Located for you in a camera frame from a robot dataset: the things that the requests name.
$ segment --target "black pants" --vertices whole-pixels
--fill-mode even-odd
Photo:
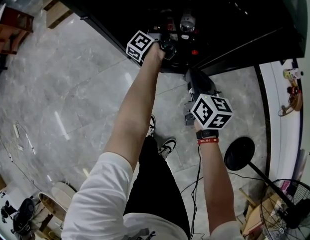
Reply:
[[[158,155],[157,142],[151,136],[145,139],[139,165],[139,174],[124,215],[145,213],[159,216],[181,227],[190,238],[183,199],[166,161]]]

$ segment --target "black and white square marker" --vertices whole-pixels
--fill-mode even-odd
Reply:
[[[200,94],[191,113],[203,129],[221,130],[231,119],[233,112],[226,98]]]
[[[147,52],[153,42],[154,39],[152,37],[139,30],[128,42],[126,53],[140,62],[143,54]]]
[[[231,115],[228,114],[217,114],[215,118],[210,122],[208,128],[222,128],[231,118]]]
[[[195,107],[193,114],[195,114],[196,118],[205,125],[208,119],[213,114],[213,111],[210,109],[210,107],[204,102],[202,98],[200,98],[200,101],[197,103],[197,106]]]
[[[225,101],[225,99],[211,96],[211,100],[215,104],[218,111],[229,112],[229,113],[232,112],[227,102]]]

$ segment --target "fan grille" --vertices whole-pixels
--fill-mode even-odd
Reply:
[[[310,187],[300,181],[278,179],[274,184],[295,205],[303,199],[310,199]],[[310,213],[297,228],[289,228],[280,216],[280,213],[284,213],[287,208],[278,194],[270,186],[267,187],[260,205],[260,217],[268,239],[304,240],[310,234]]]

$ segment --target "gray tile floor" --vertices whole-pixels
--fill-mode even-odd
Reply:
[[[121,101],[138,73],[138,67],[76,15],[55,29],[45,27],[45,13],[34,20],[34,33],[27,37],[17,55],[9,58],[8,71],[0,76],[0,132],[15,163],[42,190],[57,181],[69,181],[77,190],[94,166],[110,135]],[[264,170],[266,133],[263,105],[253,68],[212,77],[235,110],[235,116],[220,132],[220,148],[239,136],[250,136],[256,144],[253,162]],[[182,190],[192,183],[198,170],[197,144],[193,128],[184,126],[183,104],[190,100],[181,75],[161,73],[153,113],[156,133],[174,136],[177,147],[167,158]],[[15,140],[13,123],[27,131],[36,154],[27,145],[23,131]],[[23,152],[16,149],[16,142]],[[10,162],[0,145],[0,173],[14,182],[25,196],[35,191]],[[238,174],[255,177],[245,168]],[[235,210],[239,215],[246,201],[243,187],[258,196],[260,183],[231,175]],[[193,203],[188,188],[182,195],[191,221]],[[203,182],[197,194],[194,239],[208,236]]]

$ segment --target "white sleeve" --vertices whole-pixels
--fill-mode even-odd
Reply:
[[[244,240],[240,234],[237,221],[229,221],[216,227],[210,235],[210,240]]]
[[[67,211],[62,231],[64,240],[121,240],[133,170],[118,154],[102,154]]]

